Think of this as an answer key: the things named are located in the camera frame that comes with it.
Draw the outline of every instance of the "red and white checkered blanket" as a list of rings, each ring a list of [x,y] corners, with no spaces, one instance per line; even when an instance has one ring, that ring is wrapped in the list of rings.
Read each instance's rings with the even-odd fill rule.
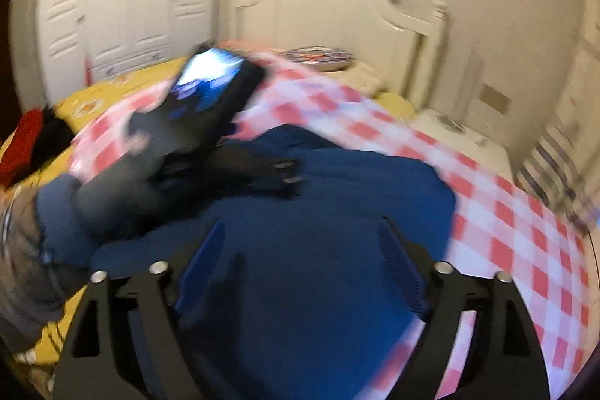
[[[403,124],[351,88],[274,55],[257,53],[270,76],[249,107],[238,114],[237,138],[254,138],[289,123],[347,148],[418,158],[437,169],[458,196],[446,259],[461,272],[491,277],[509,271],[535,323],[551,397],[556,399],[581,369],[589,315],[583,245],[575,229],[539,201],[475,161]],[[108,109],[73,141],[71,172],[88,180],[125,152],[124,127],[135,109],[162,100],[169,81]],[[454,391],[464,365],[474,313],[464,313],[438,396]],[[417,319],[361,393],[383,399],[415,346]]]

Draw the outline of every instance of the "bed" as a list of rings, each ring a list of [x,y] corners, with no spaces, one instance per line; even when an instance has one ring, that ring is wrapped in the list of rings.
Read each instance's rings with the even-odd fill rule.
[[[445,15],[437,3],[430,21],[409,18],[393,1],[232,0],[230,23],[235,36],[254,45],[349,49],[376,68],[388,90],[418,108],[434,83]],[[328,28],[334,22],[335,28]],[[467,274],[491,277],[498,270],[512,274],[541,341],[551,396],[558,398],[581,369],[589,321],[587,271],[577,231],[512,183],[399,123],[356,90],[270,50],[234,46],[269,72],[259,93],[238,115],[235,137],[248,139],[280,124],[297,124],[344,147],[418,158],[436,168],[458,197],[446,259]],[[89,180],[114,162],[127,148],[123,134],[128,116],[161,99],[181,62],[172,60],[102,81],[59,103],[59,115],[78,134],[71,149],[23,184],[44,183],[65,169]],[[55,345],[59,349],[59,336],[66,332],[78,300],[70,301],[61,324],[48,327],[36,350],[38,361],[56,359]],[[473,321],[472,314],[463,314],[438,396],[457,386]],[[385,398],[421,327],[415,320],[398,338],[361,398]]]

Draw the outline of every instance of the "silver bolt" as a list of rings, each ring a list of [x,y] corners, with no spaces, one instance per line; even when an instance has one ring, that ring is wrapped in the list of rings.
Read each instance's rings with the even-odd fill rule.
[[[169,263],[166,261],[156,261],[148,267],[148,271],[152,274],[161,274],[169,269]]]
[[[506,271],[498,271],[498,273],[496,273],[496,278],[499,279],[503,283],[511,283],[512,282],[511,274],[507,273]]]
[[[294,165],[293,161],[284,161],[284,162],[281,162],[281,163],[275,163],[273,166],[275,168],[277,168],[278,170],[281,170],[283,168],[288,168],[288,167],[293,166],[293,165]]]
[[[98,271],[94,271],[94,273],[92,273],[92,276],[89,277],[89,280],[92,283],[100,283],[103,282],[104,280],[106,280],[106,271],[104,270],[98,270]]]
[[[454,267],[448,261],[436,261],[433,265],[437,273],[450,274],[454,271]]]
[[[301,181],[304,180],[304,177],[291,177],[291,178],[284,178],[283,179],[283,183],[289,183],[289,184],[293,184],[293,183],[299,183]]]

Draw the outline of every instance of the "phone screen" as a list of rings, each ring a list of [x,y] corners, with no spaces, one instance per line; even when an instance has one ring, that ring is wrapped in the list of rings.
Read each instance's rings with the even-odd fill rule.
[[[194,100],[196,112],[204,111],[219,100],[243,62],[243,58],[219,48],[194,55],[171,88],[171,94],[177,100]]]

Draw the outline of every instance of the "white headboard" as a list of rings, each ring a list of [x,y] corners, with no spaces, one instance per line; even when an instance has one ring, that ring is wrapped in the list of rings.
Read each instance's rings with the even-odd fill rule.
[[[347,49],[375,69],[387,90],[420,108],[446,33],[445,5],[429,21],[402,14],[396,0],[232,0],[230,36],[275,48]]]

